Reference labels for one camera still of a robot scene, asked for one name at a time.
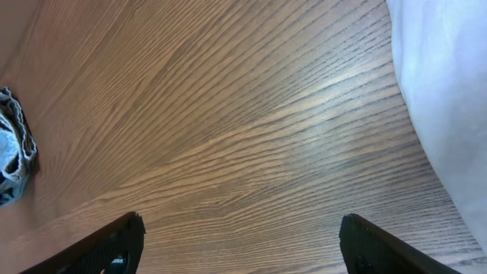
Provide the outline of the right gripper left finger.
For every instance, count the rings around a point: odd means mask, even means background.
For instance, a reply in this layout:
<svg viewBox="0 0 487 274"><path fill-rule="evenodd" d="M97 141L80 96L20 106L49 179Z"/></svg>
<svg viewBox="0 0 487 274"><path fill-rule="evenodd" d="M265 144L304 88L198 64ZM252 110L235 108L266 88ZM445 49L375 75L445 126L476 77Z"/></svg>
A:
<svg viewBox="0 0 487 274"><path fill-rule="evenodd" d="M22 274L136 274L144 239L142 217L128 212Z"/></svg>

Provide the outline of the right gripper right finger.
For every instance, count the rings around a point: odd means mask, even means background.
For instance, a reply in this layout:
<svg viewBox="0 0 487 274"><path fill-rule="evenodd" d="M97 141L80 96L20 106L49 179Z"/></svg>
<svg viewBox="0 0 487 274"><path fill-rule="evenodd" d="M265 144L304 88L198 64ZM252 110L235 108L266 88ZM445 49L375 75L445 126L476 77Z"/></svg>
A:
<svg viewBox="0 0 487 274"><path fill-rule="evenodd" d="M460 274L357 214L342 218L339 239L349 273Z"/></svg>

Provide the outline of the light blue denim shorts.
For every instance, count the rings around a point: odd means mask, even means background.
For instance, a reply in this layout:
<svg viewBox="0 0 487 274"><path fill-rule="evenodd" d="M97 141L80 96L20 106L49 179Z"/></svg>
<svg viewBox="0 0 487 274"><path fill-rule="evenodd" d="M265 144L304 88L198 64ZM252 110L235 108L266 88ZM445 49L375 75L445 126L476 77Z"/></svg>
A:
<svg viewBox="0 0 487 274"><path fill-rule="evenodd" d="M8 87L1 88L1 207L19 200L37 156L37 144L23 108Z"/></svg>

